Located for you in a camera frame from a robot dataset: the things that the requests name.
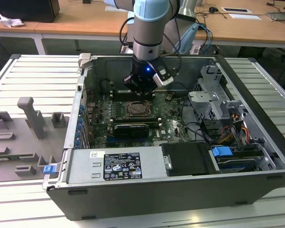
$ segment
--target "white label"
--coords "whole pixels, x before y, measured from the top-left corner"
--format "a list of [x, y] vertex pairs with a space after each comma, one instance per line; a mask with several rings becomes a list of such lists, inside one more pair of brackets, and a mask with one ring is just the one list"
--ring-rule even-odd
[[141, 173], [140, 171], [129, 172], [130, 175], [140, 175]]
[[103, 158], [105, 151], [91, 151], [90, 158]]

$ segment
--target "black plastic cover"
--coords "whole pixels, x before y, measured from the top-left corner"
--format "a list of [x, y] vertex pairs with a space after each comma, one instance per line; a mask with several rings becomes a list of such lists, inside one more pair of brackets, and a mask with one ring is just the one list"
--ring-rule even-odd
[[164, 156], [170, 157], [169, 177], [215, 173], [208, 146], [203, 142], [164, 143], [161, 149]]

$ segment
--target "white paper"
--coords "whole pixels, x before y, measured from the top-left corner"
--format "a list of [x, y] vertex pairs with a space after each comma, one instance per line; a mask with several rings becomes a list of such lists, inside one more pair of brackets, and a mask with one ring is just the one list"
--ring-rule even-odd
[[10, 19], [10, 18], [6, 18], [4, 16], [2, 16], [0, 14], [0, 22], [6, 26], [6, 27], [9, 27], [11, 28], [12, 26], [21, 26], [21, 25], [24, 25], [24, 23], [22, 22], [22, 20], [20, 19]]
[[229, 14], [234, 19], [248, 19], [248, 20], [261, 20], [258, 16], [248, 14]]
[[118, 9], [114, 6], [106, 6], [105, 11], [118, 11], [118, 12], [128, 12], [127, 10], [124, 9]]

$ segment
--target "floor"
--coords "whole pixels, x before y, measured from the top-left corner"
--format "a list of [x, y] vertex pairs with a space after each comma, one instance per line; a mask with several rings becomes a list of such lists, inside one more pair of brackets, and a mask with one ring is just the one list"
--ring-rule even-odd
[[[10, 54], [38, 54], [35, 43], [30, 38], [0, 38], [0, 43], [8, 53], [0, 46], [0, 70], [8, 60]], [[45, 39], [45, 45], [50, 55], [78, 55], [84, 52], [96, 54], [116, 54], [119, 52], [120, 44], [118, 41], [79, 41], [81, 50], [75, 50], [73, 40], [67, 39]], [[219, 54], [225, 57], [237, 57], [240, 47], [235, 46], [219, 46]], [[247, 48], [243, 54], [244, 57], [257, 57], [260, 52], [259, 48]], [[262, 57], [258, 58], [258, 62], [262, 67], [274, 78], [277, 79], [285, 68], [285, 61], [281, 60], [282, 52], [275, 48], [266, 48]], [[283, 73], [279, 83], [285, 81], [285, 72]]]

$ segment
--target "power supply label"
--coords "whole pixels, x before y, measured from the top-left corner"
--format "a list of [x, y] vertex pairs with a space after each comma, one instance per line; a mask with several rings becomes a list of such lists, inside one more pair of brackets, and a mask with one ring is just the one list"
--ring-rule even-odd
[[104, 156], [106, 181], [143, 178], [139, 153], [116, 153]]

